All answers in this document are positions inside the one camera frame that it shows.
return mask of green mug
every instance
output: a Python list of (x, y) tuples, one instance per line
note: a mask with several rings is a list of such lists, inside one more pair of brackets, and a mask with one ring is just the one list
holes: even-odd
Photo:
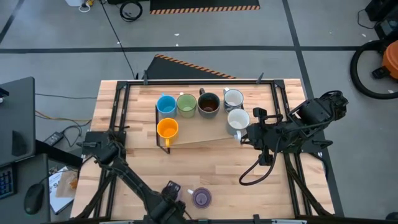
[(192, 118), (197, 109), (197, 99), (191, 94), (180, 93), (177, 99), (177, 109), (184, 118)]

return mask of gray mug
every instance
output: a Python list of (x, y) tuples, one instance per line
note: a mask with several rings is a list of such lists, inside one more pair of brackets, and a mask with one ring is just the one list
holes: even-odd
[(239, 90), (224, 88), (224, 110), (229, 113), (233, 109), (242, 107), (243, 94)]
[(226, 122), (226, 130), (228, 134), (234, 136), (238, 141), (241, 140), (243, 132), (250, 124), (250, 116), (248, 112), (242, 109), (233, 109), (228, 114)]
[(214, 118), (220, 110), (220, 99), (214, 93), (206, 93), (203, 88), (199, 90), (198, 111), (204, 118)]

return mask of yellow black striped tape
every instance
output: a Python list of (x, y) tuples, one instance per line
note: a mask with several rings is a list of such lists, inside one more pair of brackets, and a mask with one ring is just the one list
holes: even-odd
[(158, 9), (152, 10), (151, 14), (176, 14), (189, 12), (226, 12), (226, 11), (243, 11), (243, 10), (259, 10), (260, 6), (224, 6), (224, 7), (200, 7), (186, 9)]
[(217, 72), (217, 71), (214, 71), (212, 69), (201, 67), (199, 65), (194, 65), (192, 63), (184, 62), (182, 60), (178, 60), (178, 59), (175, 59), (175, 58), (172, 58), (172, 57), (168, 57), (166, 55), (157, 54), (157, 55), (155, 55), (155, 57), (162, 58), (164, 60), (169, 60), (169, 61), (174, 62), (174, 63), (179, 63), (181, 65), (189, 66), (191, 68), (195, 68), (195, 69), (198, 69), (198, 70), (201, 70), (201, 71), (204, 71), (204, 72), (212, 73), (214, 75), (218, 75), (219, 77), (224, 77), (224, 78), (229, 78), (229, 79), (236, 78), (236, 77), (233, 77), (232, 75), (227, 75), (227, 74), (224, 74), (222, 72)]

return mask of orange vacuum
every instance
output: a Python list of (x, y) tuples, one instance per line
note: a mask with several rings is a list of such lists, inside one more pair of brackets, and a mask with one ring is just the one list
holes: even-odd
[(362, 84), (358, 76), (357, 66), (359, 57), (366, 50), (375, 50), (383, 55), (382, 66), (372, 72), (374, 78), (380, 79), (390, 76), (393, 79), (398, 80), (398, 40), (395, 42), (388, 40), (374, 40), (360, 46), (355, 52), (353, 59), (351, 59), (351, 65), (349, 68), (351, 80), (355, 88), (364, 95), (379, 100), (398, 98), (398, 92), (375, 93)]
[(398, 79), (398, 40), (390, 44), (384, 52), (382, 68), (392, 78)]

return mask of blue mug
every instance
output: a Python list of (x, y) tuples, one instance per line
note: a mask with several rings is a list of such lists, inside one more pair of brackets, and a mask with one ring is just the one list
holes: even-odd
[(156, 107), (164, 118), (175, 118), (177, 115), (177, 102), (172, 96), (162, 93), (162, 96), (157, 100)]

